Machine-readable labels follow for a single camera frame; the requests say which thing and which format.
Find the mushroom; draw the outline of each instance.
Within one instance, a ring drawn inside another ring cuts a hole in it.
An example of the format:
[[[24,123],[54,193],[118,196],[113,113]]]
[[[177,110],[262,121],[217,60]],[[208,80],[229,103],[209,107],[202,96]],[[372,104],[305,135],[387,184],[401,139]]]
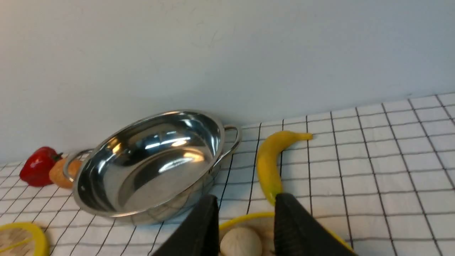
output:
[[[252,229],[233,228],[221,240],[220,251],[224,256],[261,256],[261,239]]]

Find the fake fruit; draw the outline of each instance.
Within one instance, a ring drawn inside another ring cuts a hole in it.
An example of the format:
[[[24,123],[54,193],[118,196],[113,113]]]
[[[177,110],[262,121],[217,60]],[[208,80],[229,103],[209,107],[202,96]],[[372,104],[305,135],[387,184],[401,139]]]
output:
[[[49,179],[49,171],[60,159],[61,154],[53,148],[41,147],[27,159],[19,177],[33,187],[50,185],[52,181]]]
[[[233,228],[221,239],[220,251],[224,256],[261,256],[261,239],[252,229]]]
[[[65,189],[71,189],[73,187],[73,183],[69,181],[63,174],[63,166],[65,165],[65,162],[66,158],[59,160],[49,172],[49,178],[57,186]],[[70,176],[76,177],[81,165],[81,161],[77,159],[73,160],[70,166],[68,166],[68,173],[70,173]]]
[[[280,131],[267,137],[259,148],[256,160],[259,183],[265,197],[272,205],[275,205],[275,196],[283,191],[277,169],[278,154],[297,141],[311,139],[313,139],[311,133]]]

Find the lemon slice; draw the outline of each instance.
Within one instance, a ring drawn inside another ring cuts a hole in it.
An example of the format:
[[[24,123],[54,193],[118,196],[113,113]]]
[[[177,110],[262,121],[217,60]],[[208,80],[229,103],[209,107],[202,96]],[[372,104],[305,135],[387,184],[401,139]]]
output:
[[[1,256],[46,256],[49,246],[40,227],[27,222],[0,226]]]

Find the pepper stem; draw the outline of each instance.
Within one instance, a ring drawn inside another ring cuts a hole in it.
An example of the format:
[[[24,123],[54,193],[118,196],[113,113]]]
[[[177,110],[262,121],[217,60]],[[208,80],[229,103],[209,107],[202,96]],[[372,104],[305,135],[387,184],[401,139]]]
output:
[[[58,160],[60,160],[61,159],[61,155],[63,155],[63,152],[60,153],[60,154],[52,156],[52,159],[54,160],[54,162],[57,162]]]

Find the pot handle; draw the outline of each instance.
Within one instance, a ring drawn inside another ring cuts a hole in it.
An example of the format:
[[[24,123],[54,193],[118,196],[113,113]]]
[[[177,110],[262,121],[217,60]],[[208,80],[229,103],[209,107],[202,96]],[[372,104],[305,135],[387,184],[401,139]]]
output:
[[[228,131],[228,130],[236,130],[237,131],[237,137],[235,138],[234,145],[232,145],[232,147],[228,151],[224,152],[218,158],[218,161],[216,161],[213,166],[217,165],[228,154],[233,153],[234,150],[236,150],[238,148],[238,146],[240,145],[240,141],[242,140],[242,129],[240,127],[238,127],[238,126],[228,124],[228,125],[224,126],[224,131]]]
[[[68,172],[68,167],[70,166],[71,162],[74,161],[74,159],[82,156],[83,154],[90,153],[92,151],[93,151],[93,149],[85,149],[78,153],[69,154],[68,157],[66,157],[65,165],[63,166],[63,175],[69,181],[74,182],[74,178],[71,177],[70,173]]]

